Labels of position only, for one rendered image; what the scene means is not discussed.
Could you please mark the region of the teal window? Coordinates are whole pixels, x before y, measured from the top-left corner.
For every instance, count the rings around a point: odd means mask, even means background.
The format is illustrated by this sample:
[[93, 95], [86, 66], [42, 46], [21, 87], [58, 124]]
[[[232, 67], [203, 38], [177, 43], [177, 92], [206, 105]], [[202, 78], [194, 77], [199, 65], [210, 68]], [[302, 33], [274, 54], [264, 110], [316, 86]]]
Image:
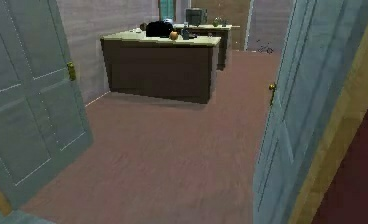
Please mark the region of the teal window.
[[158, 0], [158, 8], [161, 20], [176, 19], [176, 0]]

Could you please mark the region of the black pan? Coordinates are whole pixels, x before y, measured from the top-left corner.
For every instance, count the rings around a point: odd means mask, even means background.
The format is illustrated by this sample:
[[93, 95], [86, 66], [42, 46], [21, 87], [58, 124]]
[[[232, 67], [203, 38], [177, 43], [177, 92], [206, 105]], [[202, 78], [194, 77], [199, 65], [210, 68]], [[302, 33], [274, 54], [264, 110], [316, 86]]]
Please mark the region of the black pan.
[[173, 31], [173, 25], [164, 21], [150, 22], [146, 26], [147, 37], [168, 38]]

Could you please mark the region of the grey coffee machine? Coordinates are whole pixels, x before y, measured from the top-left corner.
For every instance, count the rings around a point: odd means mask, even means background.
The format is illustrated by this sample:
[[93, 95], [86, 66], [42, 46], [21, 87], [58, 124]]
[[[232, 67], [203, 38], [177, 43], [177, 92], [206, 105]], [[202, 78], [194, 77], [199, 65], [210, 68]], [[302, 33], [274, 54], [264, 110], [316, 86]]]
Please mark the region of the grey coffee machine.
[[185, 14], [186, 22], [189, 25], [199, 26], [207, 22], [207, 10], [205, 8], [187, 8]]

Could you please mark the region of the dark brown kitchen counter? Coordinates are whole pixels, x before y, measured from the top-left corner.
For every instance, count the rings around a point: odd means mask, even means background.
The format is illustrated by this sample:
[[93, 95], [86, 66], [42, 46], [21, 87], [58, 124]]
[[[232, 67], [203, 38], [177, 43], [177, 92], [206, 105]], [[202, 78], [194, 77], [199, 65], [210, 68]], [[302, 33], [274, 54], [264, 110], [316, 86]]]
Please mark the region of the dark brown kitchen counter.
[[197, 36], [220, 37], [217, 69], [223, 70], [228, 62], [229, 53], [232, 50], [232, 29], [234, 25], [189, 25], [187, 29]]
[[215, 89], [219, 37], [148, 37], [123, 31], [100, 38], [112, 92], [206, 104]]

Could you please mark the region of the pale blue room door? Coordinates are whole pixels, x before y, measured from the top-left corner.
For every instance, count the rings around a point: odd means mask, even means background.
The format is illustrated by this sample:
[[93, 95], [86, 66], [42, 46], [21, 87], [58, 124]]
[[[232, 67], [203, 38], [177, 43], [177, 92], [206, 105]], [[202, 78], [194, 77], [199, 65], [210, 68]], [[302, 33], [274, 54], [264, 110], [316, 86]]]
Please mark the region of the pale blue room door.
[[0, 0], [0, 190], [19, 208], [93, 142], [56, 0]]
[[295, 0], [253, 175], [253, 223], [288, 224], [368, 23], [368, 0]]

